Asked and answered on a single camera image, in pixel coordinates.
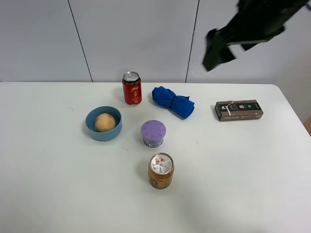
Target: blue towel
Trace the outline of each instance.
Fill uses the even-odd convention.
[[[194,102],[190,101],[189,97],[177,96],[173,91],[162,86],[154,88],[152,99],[158,105],[171,109],[183,119],[187,119],[194,110]]]

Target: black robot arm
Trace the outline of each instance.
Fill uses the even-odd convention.
[[[206,36],[207,49],[203,66],[210,71],[235,59],[228,46],[241,45],[249,50],[271,40],[285,30],[284,23],[309,0],[240,0],[238,12],[227,24]]]

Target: purple lid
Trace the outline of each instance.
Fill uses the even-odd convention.
[[[164,138],[165,133],[165,125],[158,120],[148,120],[141,127],[141,135],[148,140],[158,141]]]

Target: bowl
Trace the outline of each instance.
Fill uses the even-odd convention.
[[[95,128],[96,118],[103,113],[110,114],[116,121],[116,127],[107,132],[98,132]],[[122,129],[121,113],[118,109],[110,106],[102,106],[92,110],[86,117],[86,126],[92,138],[99,141],[109,141],[114,139]]]

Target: can lid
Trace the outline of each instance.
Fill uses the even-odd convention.
[[[166,134],[166,128],[161,121],[148,120],[142,125],[140,132],[144,138],[158,141],[164,138]]]
[[[158,153],[151,157],[149,165],[153,172],[159,175],[166,175],[173,169],[174,162],[168,154]]]
[[[138,75],[138,73],[136,73],[134,71],[129,71],[123,75],[123,78],[126,81],[132,82],[132,81],[136,81],[137,79],[139,79],[139,75]]]

